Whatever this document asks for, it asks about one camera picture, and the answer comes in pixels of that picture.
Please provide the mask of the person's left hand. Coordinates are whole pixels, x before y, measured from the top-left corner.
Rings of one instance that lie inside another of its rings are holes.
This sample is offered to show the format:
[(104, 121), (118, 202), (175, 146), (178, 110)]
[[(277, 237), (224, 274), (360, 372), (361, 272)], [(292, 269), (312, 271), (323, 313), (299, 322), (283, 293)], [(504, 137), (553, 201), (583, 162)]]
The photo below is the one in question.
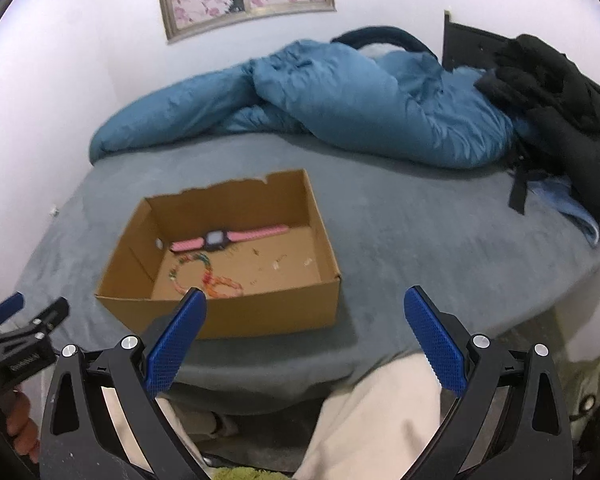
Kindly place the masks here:
[(30, 417), (31, 403), (21, 391), (15, 390), (15, 401), (12, 410), (6, 416), (6, 428), (12, 437), (12, 447), (19, 456), (27, 456), (34, 464), (40, 456), (40, 440), (38, 425)]

